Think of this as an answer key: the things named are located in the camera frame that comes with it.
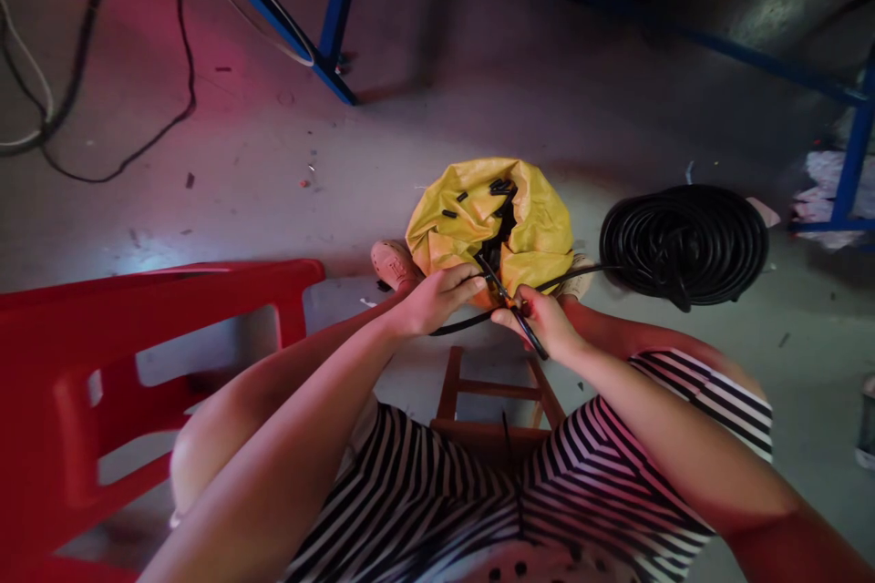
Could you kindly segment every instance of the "hand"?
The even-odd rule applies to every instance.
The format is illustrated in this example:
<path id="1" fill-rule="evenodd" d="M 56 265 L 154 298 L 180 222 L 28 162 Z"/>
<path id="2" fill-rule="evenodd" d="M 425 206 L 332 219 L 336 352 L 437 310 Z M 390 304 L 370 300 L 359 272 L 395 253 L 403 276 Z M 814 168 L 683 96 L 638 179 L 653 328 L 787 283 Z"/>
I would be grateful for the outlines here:
<path id="1" fill-rule="evenodd" d="M 418 337 L 434 332 L 450 314 L 486 289 L 486 280 L 479 273 L 480 269 L 473 264 L 459 264 L 432 273 L 389 310 L 386 318 L 401 336 Z"/>
<path id="2" fill-rule="evenodd" d="M 523 302 L 528 304 L 529 314 L 526 316 L 526 321 L 554 360 L 566 363 L 576 352 L 589 348 L 589 344 L 574 330 L 562 307 L 552 296 L 545 296 L 529 285 L 520 285 L 514 300 L 521 309 L 524 307 Z M 496 310 L 492 313 L 491 319 L 498 325 L 510 328 L 531 347 L 520 327 L 520 322 L 510 310 Z"/>

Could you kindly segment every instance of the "foot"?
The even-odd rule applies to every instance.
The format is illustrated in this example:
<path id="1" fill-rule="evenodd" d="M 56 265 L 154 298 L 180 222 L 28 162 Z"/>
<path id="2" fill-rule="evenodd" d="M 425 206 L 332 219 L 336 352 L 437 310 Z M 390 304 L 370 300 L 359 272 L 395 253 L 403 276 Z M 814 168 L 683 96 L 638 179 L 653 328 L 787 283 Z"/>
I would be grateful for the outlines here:
<path id="1" fill-rule="evenodd" d="M 582 269 L 584 267 L 595 266 L 595 262 L 590 260 L 583 253 L 574 253 L 574 259 L 571 260 L 571 267 L 569 271 L 572 269 Z M 590 285 L 592 284 L 592 275 L 584 273 L 580 276 L 575 276 L 570 280 L 563 282 L 556 290 L 553 292 L 553 296 L 559 298 L 565 294 L 569 296 L 573 296 L 578 301 L 583 298 L 583 294 L 590 289 Z"/>
<path id="2" fill-rule="evenodd" d="M 402 285 L 416 285 L 422 273 L 407 249 L 397 241 L 378 241 L 371 248 L 371 262 L 380 280 L 396 292 Z"/>

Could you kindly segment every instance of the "white cable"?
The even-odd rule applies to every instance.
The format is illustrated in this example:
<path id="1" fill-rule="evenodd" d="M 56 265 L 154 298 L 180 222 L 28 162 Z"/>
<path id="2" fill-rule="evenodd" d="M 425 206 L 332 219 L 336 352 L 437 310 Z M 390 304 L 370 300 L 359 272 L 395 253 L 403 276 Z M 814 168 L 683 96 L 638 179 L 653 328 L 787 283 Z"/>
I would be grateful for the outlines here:
<path id="1" fill-rule="evenodd" d="M 48 85 L 48 81 L 46 80 L 46 76 L 43 74 L 42 68 L 39 67 L 39 64 L 34 59 L 34 56 L 30 54 L 30 50 L 27 45 L 25 45 L 25 41 L 18 34 L 18 30 L 15 29 L 15 23 L 12 22 L 12 14 L 9 12 L 9 5 L 6 4 L 6 0 L 0 0 L 0 8 L 3 10 L 3 16 L 6 20 L 6 26 L 9 29 L 9 34 L 15 39 L 18 43 L 18 46 L 21 48 L 21 51 L 27 57 L 27 61 L 30 62 L 30 65 L 34 68 L 36 72 L 36 77 L 39 78 L 39 84 L 42 86 L 43 91 L 46 94 L 46 122 L 50 121 L 52 117 L 55 115 L 55 97 L 52 95 L 52 88 Z M 0 141 L 0 147 L 7 148 L 13 146 L 24 146 L 26 143 L 33 141 L 35 138 L 39 137 L 42 134 L 42 128 L 36 129 L 31 132 L 26 137 L 21 137 L 16 141 Z"/>
<path id="2" fill-rule="evenodd" d="M 316 58 L 315 58 L 315 56 L 314 56 L 314 54 L 313 54 L 313 50 L 310 48 L 310 41 L 307 39 L 307 37 L 306 37 L 304 34 L 302 34 L 301 30 L 298 29 L 298 26 L 294 23 L 293 20 L 291 20 L 291 19 L 289 20 L 289 25 L 292 27 L 292 29 L 294 30 L 294 32 L 298 35 L 298 38 L 301 40 L 301 43 L 304 44 L 304 49 L 307 51 L 307 55 L 310 57 L 310 61 L 307 61 L 306 59 L 304 59 L 303 57 L 301 57 L 300 55 L 298 55 L 297 53 L 295 53 L 293 50 L 291 50 L 290 48 L 286 47 L 285 44 L 282 44 L 282 43 L 280 43 L 279 41 L 276 41 L 275 39 L 271 38 L 271 36 L 268 35 L 267 32 L 265 32 L 265 31 L 262 29 L 261 26 L 259 26 L 257 23 L 255 23 L 255 21 L 253 21 L 253 20 L 249 17 L 249 15 L 246 14 L 246 12 L 244 12 L 244 11 L 242 10 L 242 8 L 240 7 L 240 5 L 238 5 L 238 4 L 236 3 L 236 1 L 234 1 L 234 0 L 227 0 L 227 1 L 231 3 L 231 5 L 234 7 L 234 9 L 237 10 L 237 13 L 240 14 L 240 15 L 243 17 L 243 19 L 244 19 L 247 23 L 249 23 L 249 25 L 250 25 L 250 26 L 251 26 L 256 32 L 258 32 L 258 33 L 259 33 L 259 34 L 260 34 L 260 35 L 261 35 L 261 36 L 262 36 L 262 37 L 263 37 L 268 43 L 270 43 L 270 44 L 271 44 L 273 47 L 275 47 L 277 50 L 279 50 L 280 52 L 282 52 L 284 55 L 287 55 L 287 56 L 291 57 L 292 59 L 294 59 L 294 61 L 298 62 L 298 64 L 301 64 L 302 66 L 307 66 L 308 68 L 312 68 L 312 67 L 314 66 L 314 64 L 315 64 L 315 59 L 316 59 Z"/>

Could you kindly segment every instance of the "person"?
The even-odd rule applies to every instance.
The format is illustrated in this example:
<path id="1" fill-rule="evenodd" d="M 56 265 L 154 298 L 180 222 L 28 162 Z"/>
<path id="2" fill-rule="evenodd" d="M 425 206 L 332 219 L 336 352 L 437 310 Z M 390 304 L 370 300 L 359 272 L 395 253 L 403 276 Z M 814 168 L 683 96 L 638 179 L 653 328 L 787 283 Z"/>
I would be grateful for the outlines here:
<path id="1" fill-rule="evenodd" d="M 680 581 L 715 534 L 754 583 L 875 580 L 769 465 L 757 382 L 693 337 L 585 307 L 586 277 L 517 292 L 599 394 L 519 472 L 378 404 L 398 348 L 485 281 L 472 264 L 421 281 L 394 242 L 372 259 L 392 297 L 244 371 L 181 431 L 175 528 L 141 581 Z"/>

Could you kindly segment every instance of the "scissors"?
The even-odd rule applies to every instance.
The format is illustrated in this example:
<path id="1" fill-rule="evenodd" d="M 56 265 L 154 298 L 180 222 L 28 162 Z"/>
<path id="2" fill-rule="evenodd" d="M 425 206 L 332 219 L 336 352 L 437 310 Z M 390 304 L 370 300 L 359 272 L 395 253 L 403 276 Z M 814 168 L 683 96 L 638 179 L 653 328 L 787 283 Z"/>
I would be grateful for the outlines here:
<path id="1" fill-rule="evenodd" d="M 510 313 L 513 314 L 514 317 L 516 317 L 518 322 L 520 322 L 520 327 L 522 327 L 522 331 L 528 338 L 532 348 L 535 349 L 535 352 L 540 356 L 542 360 L 549 360 L 550 355 L 541 345 L 540 340 L 535 336 L 535 332 L 531 329 L 531 326 L 529 326 L 529 322 L 526 321 L 526 318 L 523 315 L 523 312 L 520 309 L 519 305 L 517 305 L 517 302 L 513 300 L 510 294 L 508 294 L 508 290 L 506 290 L 504 288 L 504 285 L 501 284 L 501 280 L 499 280 L 499 277 L 495 274 L 495 271 L 492 270 L 492 267 L 489 266 L 489 263 L 482 255 L 480 255 L 480 253 L 477 253 L 474 256 L 474 259 L 483 270 L 483 273 L 486 277 L 486 282 L 491 283 L 491 285 L 495 289 L 496 293 L 499 296 L 499 300 L 508 307 Z"/>

